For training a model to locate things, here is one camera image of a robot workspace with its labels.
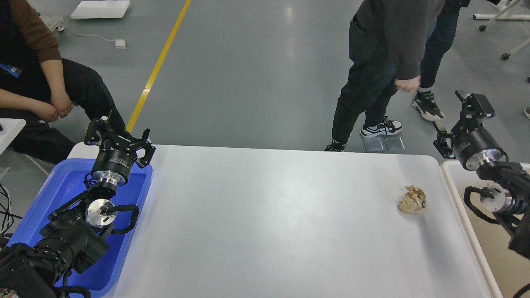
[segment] hand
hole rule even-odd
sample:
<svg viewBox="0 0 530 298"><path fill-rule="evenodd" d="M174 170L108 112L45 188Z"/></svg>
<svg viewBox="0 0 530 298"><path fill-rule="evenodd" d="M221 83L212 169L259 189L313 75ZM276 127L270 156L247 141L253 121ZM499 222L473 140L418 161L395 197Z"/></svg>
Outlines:
<svg viewBox="0 0 530 298"><path fill-rule="evenodd" d="M47 123L54 122L59 118L59 112L57 109L49 103L35 100L33 107L30 110L39 119L44 120Z"/></svg>
<svg viewBox="0 0 530 298"><path fill-rule="evenodd" d="M394 84L396 85L396 89L413 94L420 86L420 77L417 76L410 80L395 80Z"/></svg>
<svg viewBox="0 0 530 298"><path fill-rule="evenodd" d="M61 118L68 116L70 111L74 108L70 97L68 96L68 94L66 94L66 92L52 92L50 102L51 105L54 106L55 109L57 109L57 112L59 113L59 116L61 116Z"/></svg>

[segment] silver metal joint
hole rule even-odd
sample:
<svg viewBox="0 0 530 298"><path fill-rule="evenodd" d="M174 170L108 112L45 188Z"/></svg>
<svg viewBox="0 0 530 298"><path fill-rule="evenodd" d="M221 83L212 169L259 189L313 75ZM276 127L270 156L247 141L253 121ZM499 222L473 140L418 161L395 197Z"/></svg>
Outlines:
<svg viewBox="0 0 530 298"><path fill-rule="evenodd" d="M85 221L92 227L104 227L111 224L116 218L116 212L106 213L105 210L114 207L107 199L97 199L90 203L85 212Z"/></svg>
<svg viewBox="0 0 530 298"><path fill-rule="evenodd" d="M503 212L510 210L514 204L510 192L503 189L501 185L491 182L488 183L488 190L493 198L480 196L482 206L491 212Z"/></svg>
<svg viewBox="0 0 530 298"><path fill-rule="evenodd" d="M107 182L116 186L125 184L125 179L120 174L111 171L97 171L92 174L92 177L99 182Z"/></svg>
<svg viewBox="0 0 530 298"><path fill-rule="evenodd" d="M502 157L502 152L498 149L487 149L474 154L466 161L466 169L476 171L481 165L488 162L497 161Z"/></svg>

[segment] crumpled paper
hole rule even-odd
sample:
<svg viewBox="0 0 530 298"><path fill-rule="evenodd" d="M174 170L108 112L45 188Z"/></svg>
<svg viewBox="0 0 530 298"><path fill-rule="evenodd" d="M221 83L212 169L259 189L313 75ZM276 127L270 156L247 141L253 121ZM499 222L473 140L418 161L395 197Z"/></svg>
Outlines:
<svg viewBox="0 0 530 298"><path fill-rule="evenodd" d="M405 186L405 188L409 192L405 194L405 198L399 203L397 208L401 212L408 214L424 214L427 209L425 192L414 185Z"/></svg>

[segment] dark jeans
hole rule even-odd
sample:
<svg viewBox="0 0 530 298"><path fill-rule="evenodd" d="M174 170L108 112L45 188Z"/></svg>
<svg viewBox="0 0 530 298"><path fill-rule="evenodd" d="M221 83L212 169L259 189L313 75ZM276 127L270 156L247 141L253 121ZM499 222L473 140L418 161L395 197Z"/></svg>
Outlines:
<svg viewBox="0 0 530 298"><path fill-rule="evenodd" d="M421 61L420 87L434 85L438 68L444 54L453 45L458 22L458 11L443 9L436 19L436 27L425 44L425 55Z"/></svg>
<svg viewBox="0 0 530 298"><path fill-rule="evenodd" d="M381 123L390 97L396 93L396 70L384 38L367 34L350 23L350 59L354 65L342 88L333 119L332 137L346 143L361 113L367 126Z"/></svg>
<svg viewBox="0 0 530 298"><path fill-rule="evenodd" d="M112 111L109 123L119 135L126 135L125 123L114 105L112 96L99 74L84 65L63 59L66 93L78 103L90 120L107 116ZM23 69L19 78L3 74L0 88L36 100L49 102L50 88L40 65L33 63ZM75 145L55 128L33 113L22 110L0 109L0 118L20 118L26 125L11 143L17 152L36 157L49 163L58 163L68 157Z"/></svg>

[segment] gray floor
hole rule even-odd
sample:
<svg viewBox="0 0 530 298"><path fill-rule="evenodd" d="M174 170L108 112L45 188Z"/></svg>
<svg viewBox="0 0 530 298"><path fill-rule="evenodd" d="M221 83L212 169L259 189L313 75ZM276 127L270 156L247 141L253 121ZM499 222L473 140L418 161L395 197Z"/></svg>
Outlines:
<svg viewBox="0 0 530 298"><path fill-rule="evenodd" d="M131 1L123 19L70 20L77 5L67 0L31 0L44 15L60 15L77 33L131 41L125 50L95 37L56 32L60 50L96 69L125 120L129 119L166 39L184 5L178 1ZM349 20L360 0L192 1L140 114L134 135L150 128L155 144L323 150L330 140L337 97L345 84ZM530 46L502 61L500 55L530 37L530 24L485 21L473 13L495 13L486 1L462 9L457 37L442 62L437 102L451 128L459 117L456 89L485 94L497 115L487 129L512 161L530 162ZM395 95L388 115L404 124L404 154L443 159L432 145L436 132ZM77 108L54 123L76 142L88 119ZM364 152L359 119L348 152ZM24 156L7 151L0 166L12 168L2 180L23 215L46 176Z"/></svg>

